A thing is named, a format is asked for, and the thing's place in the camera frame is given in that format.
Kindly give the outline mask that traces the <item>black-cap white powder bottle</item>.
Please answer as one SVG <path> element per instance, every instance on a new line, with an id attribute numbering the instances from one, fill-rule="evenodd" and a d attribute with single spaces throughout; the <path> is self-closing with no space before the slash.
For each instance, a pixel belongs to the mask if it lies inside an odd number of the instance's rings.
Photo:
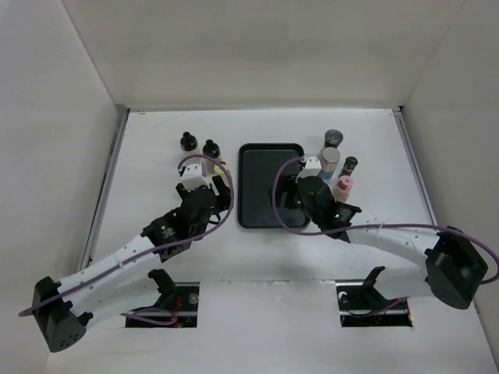
<path id="1" fill-rule="evenodd" d="M 190 132 L 184 132 L 180 139 L 180 146 L 184 152 L 193 152 L 198 147 L 198 142 Z"/>

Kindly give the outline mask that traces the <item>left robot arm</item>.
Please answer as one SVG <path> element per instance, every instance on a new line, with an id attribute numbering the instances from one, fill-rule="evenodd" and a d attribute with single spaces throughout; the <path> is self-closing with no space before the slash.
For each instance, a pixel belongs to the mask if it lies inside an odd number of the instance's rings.
<path id="1" fill-rule="evenodd" d="M 54 280 L 46 276 L 34 286 L 34 317 L 51 353 L 64 351 L 99 322 L 141 309 L 167 310 L 176 285 L 162 265 L 217 230 L 235 202 L 234 186 L 219 175 L 190 188 L 176 186 L 179 207 L 152 220 L 129 243 L 77 273 Z"/>

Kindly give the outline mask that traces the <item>yellow-cap beige spice bottle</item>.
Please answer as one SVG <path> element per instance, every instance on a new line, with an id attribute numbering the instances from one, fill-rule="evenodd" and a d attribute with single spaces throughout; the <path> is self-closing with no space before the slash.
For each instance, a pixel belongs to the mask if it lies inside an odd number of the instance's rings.
<path id="1" fill-rule="evenodd" d="M 228 174 L 230 174 L 230 171 L 228 169 L 228 166 L 224 163 L 221 163 L 221 165 L 216 164 L 214 166 L 214 173 L 216 175 L 221 176 L 222 178 L 225 178 Z"/>

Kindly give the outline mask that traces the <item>silver-lid blue-label jar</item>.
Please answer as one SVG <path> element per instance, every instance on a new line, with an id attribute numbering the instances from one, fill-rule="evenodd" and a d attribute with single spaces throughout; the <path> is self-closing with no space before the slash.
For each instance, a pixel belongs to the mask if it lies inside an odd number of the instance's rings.
<path id="1" fill-rule="evenodd" d="M 334 147 L 325 147 L 320 153 L 319 161 L 321 165 L 318 177 L 325 183 L 329 183 L 341 160 L 341 153 Z"/>

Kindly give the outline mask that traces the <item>clear-cap grinder bottle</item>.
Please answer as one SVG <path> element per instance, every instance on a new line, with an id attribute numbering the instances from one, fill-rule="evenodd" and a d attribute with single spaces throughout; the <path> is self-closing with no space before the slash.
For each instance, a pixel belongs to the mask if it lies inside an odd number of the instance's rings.
<path id="1" fill-rule="evenodd" d="M 338 149 L 344 140 L 344 135 L 337 129 L 329 129 L 324 134 L 324 148 Z"/>

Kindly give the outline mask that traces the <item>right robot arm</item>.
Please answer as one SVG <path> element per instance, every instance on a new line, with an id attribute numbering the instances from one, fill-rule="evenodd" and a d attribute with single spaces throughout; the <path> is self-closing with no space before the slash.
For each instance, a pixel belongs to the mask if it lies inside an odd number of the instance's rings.
<path id="1" fill-rule="evenodd" d="M 375 266 L 364 279 L 363 302 L 380 308 L 388 300 L 434 296 L 454 309 L 470 307 L 488 266 L 470 237 L 456 228 L 389 224 L 357 206 L 334 199 L 317 176 L 287 177 L 286 206 L 300 209 L 327 236 L 365 245 L 409 261 L 404 269 Z"/>

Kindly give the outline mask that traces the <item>small dark pepper bottle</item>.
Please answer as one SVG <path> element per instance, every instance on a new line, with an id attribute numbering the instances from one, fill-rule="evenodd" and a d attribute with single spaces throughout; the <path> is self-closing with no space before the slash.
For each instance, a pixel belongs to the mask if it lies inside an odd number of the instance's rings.
<path id="1" fill-rule="evenodd" d="M 340 171 L 339 177 L 351 176 L 356 166 L 358 165 L 358 159 L 356 157 L 350 156 L 346 157 L 343 167 Z"/>

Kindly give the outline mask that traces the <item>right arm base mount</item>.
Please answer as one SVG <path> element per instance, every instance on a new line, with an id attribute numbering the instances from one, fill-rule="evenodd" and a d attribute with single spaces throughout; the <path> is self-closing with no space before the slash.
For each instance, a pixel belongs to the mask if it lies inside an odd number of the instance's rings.
<path id="1" fill-rule="evenodd" d="M 364 280 L 336 284 L 342 327 L 412 327 L 407 298 L 386 299 L 374 287 L 384 270 L 384 266 L 377 266 Z"/>

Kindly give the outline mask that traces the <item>pink-cap spice bottle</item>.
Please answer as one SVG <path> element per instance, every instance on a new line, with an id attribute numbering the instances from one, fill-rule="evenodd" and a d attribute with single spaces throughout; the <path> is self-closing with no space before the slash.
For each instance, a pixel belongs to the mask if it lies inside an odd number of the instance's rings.
<path id="1" fill-rule="evenodd" d="M 348 175 L 341 176 L 332 188 L 332 196 L 338 203 L 346 203 L 353 187 L 353 178 Z"/>

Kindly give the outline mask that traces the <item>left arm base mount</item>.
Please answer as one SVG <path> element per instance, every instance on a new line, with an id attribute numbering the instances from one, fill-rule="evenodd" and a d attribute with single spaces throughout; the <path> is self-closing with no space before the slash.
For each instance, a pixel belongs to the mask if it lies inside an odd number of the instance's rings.
<path id="1" fill-rule="evenodd" d="M 196 328 L 200 284 L 175 283 L 165 270 L 152 270 L 148 278 L 159 295 L 154 304 L 127 312 L 125 328 Z"/>

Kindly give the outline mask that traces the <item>black-cap brown spice bottle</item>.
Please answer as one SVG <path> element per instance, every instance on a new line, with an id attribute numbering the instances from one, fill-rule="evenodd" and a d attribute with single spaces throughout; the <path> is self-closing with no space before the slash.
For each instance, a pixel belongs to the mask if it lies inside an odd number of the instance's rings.
<path id="1" fill-rule="evenodd" d="M 203 145 L 202 153 L 210 159 L 216 160 L 221 164 L 223 163 L 223 159 L 221 157 L 221 149 L 219 145 L 217 145 L 212 139 L 208 139 Z M 208 159 L 205 159 L 203 162 L 205 171 L 209 174 L 214 174 L 217 165 Z"/>

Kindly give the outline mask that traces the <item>black rectangular tray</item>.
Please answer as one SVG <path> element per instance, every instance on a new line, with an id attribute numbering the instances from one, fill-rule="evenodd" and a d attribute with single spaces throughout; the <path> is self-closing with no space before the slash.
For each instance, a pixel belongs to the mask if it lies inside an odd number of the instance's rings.
<path id="1" fill-rule="evenodd" d="M 301 157 L 304 151 L 297 143 L 247 143 L 239 148 L 238 222 L 245 229 L 281 228 L 274 216 L 271 193 L 278 169 L 288 160 Z M 297 175 L 299 163 L 290 164 L 281 177 Z M 292 187 L 276 192 L 276 204 L 281 219 L 290 228 L 305 228 L 310 220 L 296 206 L 290 195 Z"/>

